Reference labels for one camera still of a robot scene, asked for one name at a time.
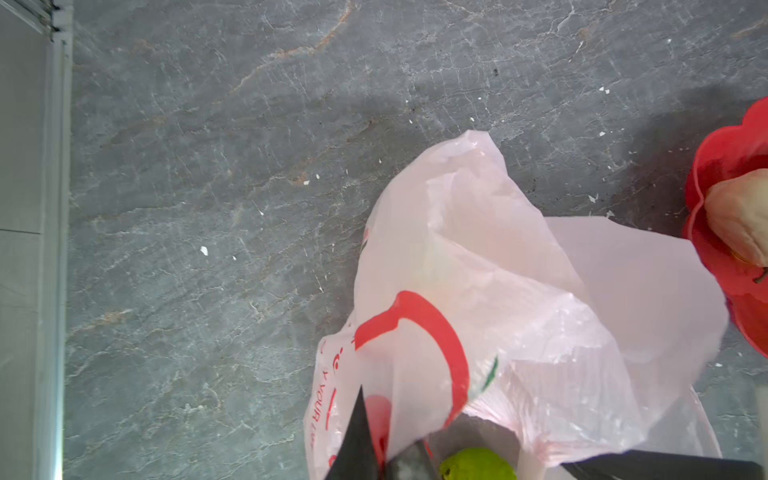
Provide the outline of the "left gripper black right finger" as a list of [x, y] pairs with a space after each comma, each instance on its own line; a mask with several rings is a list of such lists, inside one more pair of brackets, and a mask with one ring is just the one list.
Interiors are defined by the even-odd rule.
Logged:
[[765, 478], [764, 468], [751, 461], [629, 450], [563, 464], [575, 479], [755, 479]]

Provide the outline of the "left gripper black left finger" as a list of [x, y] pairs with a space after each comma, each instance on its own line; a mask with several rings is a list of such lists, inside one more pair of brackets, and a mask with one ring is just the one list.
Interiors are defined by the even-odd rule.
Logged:
[[367, 410], [360, 388], [341, 447], [326, 480], [378, 480], [380, 464], [371, 436]]

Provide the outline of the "green fake lime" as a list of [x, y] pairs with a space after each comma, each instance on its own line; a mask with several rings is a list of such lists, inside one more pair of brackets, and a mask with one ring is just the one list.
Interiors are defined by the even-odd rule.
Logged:
[[517, 480], [514, 468], [488, 448], [466, 448], [439, 466], [443, 480]]

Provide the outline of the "pink plastic bag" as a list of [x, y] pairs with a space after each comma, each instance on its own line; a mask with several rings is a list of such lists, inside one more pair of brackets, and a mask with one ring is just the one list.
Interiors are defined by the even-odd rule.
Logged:
[[357, 400], [379, 461], [461, 414], [546, 467], [636, 447], [721, 453], [693, 386], [728, 310], [692, 243], [544, 216], [485, 132], [430, 147], [388, 184], [353, 304], [316, 354], [313, 479], [340, 458]]

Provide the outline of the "beige fake potato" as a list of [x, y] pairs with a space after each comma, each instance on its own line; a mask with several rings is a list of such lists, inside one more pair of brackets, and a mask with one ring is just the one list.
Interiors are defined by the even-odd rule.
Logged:
[[733, 253], [767, 266], [767, 169], [715, 184], [704, 206], [711, 230]]

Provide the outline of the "red flower-shaped plastic bowl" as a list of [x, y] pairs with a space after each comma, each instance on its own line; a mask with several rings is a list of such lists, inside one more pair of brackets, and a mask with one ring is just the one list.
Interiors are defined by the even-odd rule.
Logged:
[[767, 354], [767, 100], [709, 134], [685, 186], [684, 236], [722, 288], [731, 319]]

